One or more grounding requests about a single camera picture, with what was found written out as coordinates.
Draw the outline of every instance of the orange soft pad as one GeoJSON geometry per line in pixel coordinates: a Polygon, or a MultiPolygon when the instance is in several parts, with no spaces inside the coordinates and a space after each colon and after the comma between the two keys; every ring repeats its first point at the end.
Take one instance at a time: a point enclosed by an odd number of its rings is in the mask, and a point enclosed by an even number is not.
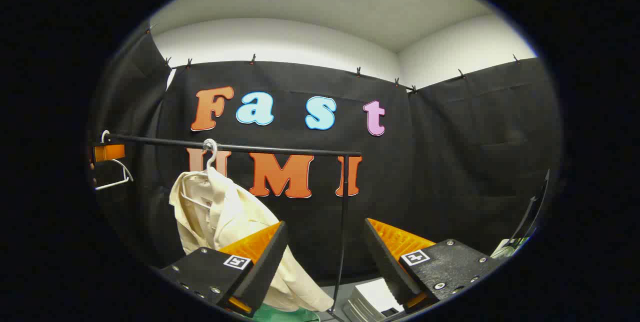
{"type": "Polygon", "coordinates": [[[94,147],[95,161],[102,162],[124,157],[124,145],[106,145],[94,147]]]}
{"type": "Polygon", "coordinates": [[[255,265],[258,263],[258,259],[262,256],[263,251],[269,245],[269,242],[274,237],[276,231],[278,231],[278,227],[282,222],[278,222],[273,226],[269,226],[263,230],[260,230],[254,234],[250,234],[249,236],[242,238],[242,240],[237,240],[233,242],[231,245],[220,249],[220,252],[224,252],[230,255],[236,255],[243,258],[250,258],[255,265]]]}
{"type": "Polygon", "coordinates": [[[396,261],[400,260],[400,256],[404,254],[435,245],[435,242],[400,230],[397,227],[383,224],[380,221],[375,221],[370,218],[368,218],[368,221],[396,261]]]}

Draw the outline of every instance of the pink letter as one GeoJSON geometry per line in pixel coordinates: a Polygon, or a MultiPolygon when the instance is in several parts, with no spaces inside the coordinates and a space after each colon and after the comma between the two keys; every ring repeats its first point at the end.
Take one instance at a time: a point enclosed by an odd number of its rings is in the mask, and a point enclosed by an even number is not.
{"type": "Polygon", "coordinates": [[[385,115],[385,109],[380,107],[377,100],[362,106],[362,110],[366,111],[366,129],[371,135],[380,136],[385,133],[385,127],[380,126],[380,116],[385,115]]]}

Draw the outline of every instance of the black fabric backdrop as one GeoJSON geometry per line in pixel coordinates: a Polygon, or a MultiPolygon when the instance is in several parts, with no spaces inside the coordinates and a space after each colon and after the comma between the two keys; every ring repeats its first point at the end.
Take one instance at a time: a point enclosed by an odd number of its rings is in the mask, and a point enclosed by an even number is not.
{"type": "MultiPolygon", "coordinates": [[[[359,194],[349,198],[343,266],[347,280],[377,272],[362,243],[365,217],[435,242],[455,238],[490,254],[514,233],[547,169],[553,190],[561,155],[560,115],[551,77],[537,58],[467,73],[466,78],[430,85],[416,94],[389,81],[313,65],[197,63],[188,70],[179,67],[164,92],[169,68],[151,36],[136,46],[130,49],[131,59],[138,61],[138,70],[150,72],[140,81],[132,78],[135,69],[107,76],[107,93],[96,101],[100,113],[93,120],[94,138],[106,128],[197,142],[214,138],[222,144],[362,152],[359,194]],[[136,59],[138,55],[152,58],[136,59]],[[124,83],[134,79],[135,84],[124,83]],[[233,87],[234,97],[225,100],[222,116],[214,118],[215,128],[191,131],[196,93],[226,86],[233,87]],[[256,91],[274,98],[274,121],[267,126],[236,119],[243,95],[256,91]],[[316,95],[337,103],[329,130],[310,130],[304,122],[306,102],[316,95]],[[373,100],[385,109],[382,136],[367,130],[362,106],[373,100]]],[[[126,154],[123,162],[130,166],[134,183],[100,191],[98,200],[138,258],[164,267],[184,255],[168,199],[178,174],[189,169],[188,154],[182,147],[141,144],[126,145],[126,154]]],[[[287,158],[276,156],[281,167],[287,158]]],[[[121,178],[116,164],[102,165],[96,175],[107,179],[107,169],[111,174],[109,181],[98,179],[99,185],[121,178]]],[[[251,188],[254,162],[249,154],[232,153],[227,176],[251,188]]],[[[320,285],[332,284],[338,267],[340,177],[337,158],[316,156],[310,165],[310,198],[272,192],[259,197],[288,223],[291,250],[320,285]]]]}

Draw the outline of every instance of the white shirt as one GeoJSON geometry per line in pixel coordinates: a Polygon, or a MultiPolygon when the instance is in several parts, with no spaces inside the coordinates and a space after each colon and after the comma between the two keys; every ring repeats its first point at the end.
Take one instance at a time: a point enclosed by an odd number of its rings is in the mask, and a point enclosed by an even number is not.
{"type": "MultiPolygon", "coordinates": [[[[258,198],[214,167],[208,169],[206,176],[201,172],[180,174],[169,203],[174,207],[186,254],[198,247],[222,249],[279,222],[258,198]],[[210,206],[210,210],[189,199],[210,206]]],[[[304,271],[287,246],[263,303],[286,312],[299,308],[326,311],[334,300],[304,271]]]]}

